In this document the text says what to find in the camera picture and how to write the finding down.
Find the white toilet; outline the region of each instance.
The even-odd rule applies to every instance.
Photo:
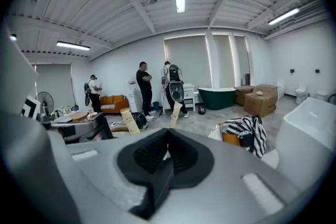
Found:
[[[326,90],[318,90],[315,98],[322,101],[327,101],[328,96],[329,94]]]
[[[281,98],[281,97],[284,97],[285,84],[284,84],[283,80],[281,80],[281,79],[278,80],[277,87],[278,87],[278,99]]]
[[[307,97],[307,85],[306,84],[299,84],[299,87],[295,90],[296,95],[296,104],[301,104]]]

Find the black pants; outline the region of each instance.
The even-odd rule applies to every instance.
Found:
[[[151,102],[152,102],[152,89],[142,89],[141,90],[142,95],[142,109],[145,116],[149,115],[149,112],[151,111]]]
[[[92,107],[93,110],[97,113],[102,112],[100,109],[100,100],[99,100],[99,94],[93,94],[93,93],[89,93],[91,102],[92,102]]]
[[[174,110],[174,106],[175,106],[175,101],[173,100],[172,96],[170,95],[170,89],[169,89],[169,84],[166,87],[166,96],[167,96],[167,100],[168,103],[170,105],[170,108],[172,109],[172,111]],[[185,104],[184,101],[180,102],[180,104],[182,105],[181,107],[181,111],[183,112],[183,114],[187,114],[188,110],[185,108]]]

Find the orange sofa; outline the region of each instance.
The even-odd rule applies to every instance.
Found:
[[[121,109],[128,107],[128,99],[123,95],[102,96],[100,98],[100,109],[104,113],[120,113]]]

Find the person in white shirt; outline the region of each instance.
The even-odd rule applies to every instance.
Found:
[[[99,93],[98,91],[101,91],[101,88],[98,88],[96,85],[96,76],[91,75],[90,80],[88,81],[88,85],[90,87],[91,92],[89,93],[93,110],[97,113],[102,112],[100,109],[100,100],[99,100]]]
[[[170,94],[170,89],[169,89],[169,84],[170,84],[169,67],[170,66],[171,66],[170,62],[166,61],[164,63],[164,67],[161,69],[161,83],[165,88],[168,103],[170,105],[170,108],[173,111],[174,106],[175,106],[175,101],[173,100],[173,98]],[[180,81],[182,81],[182,74],[181,74],[180,69],[178,70],[178,75],[179,75]],[[188,113],[187,108],[185,107],[184,101],[180,102],[180,104],[182,105],[181,111],[183,112],[184,117],[185,118],[189,117],[189,113]]]

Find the freestanding bathtub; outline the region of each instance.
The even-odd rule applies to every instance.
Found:
[[[198,88],[198,92],[203,99],[207,109],[218,110],[228,108],[235,103],[235,88]]]
[[[313,185],[335,158],[336,105],[307,98],[283,117],[275,147],[274,168],[302,191]]]

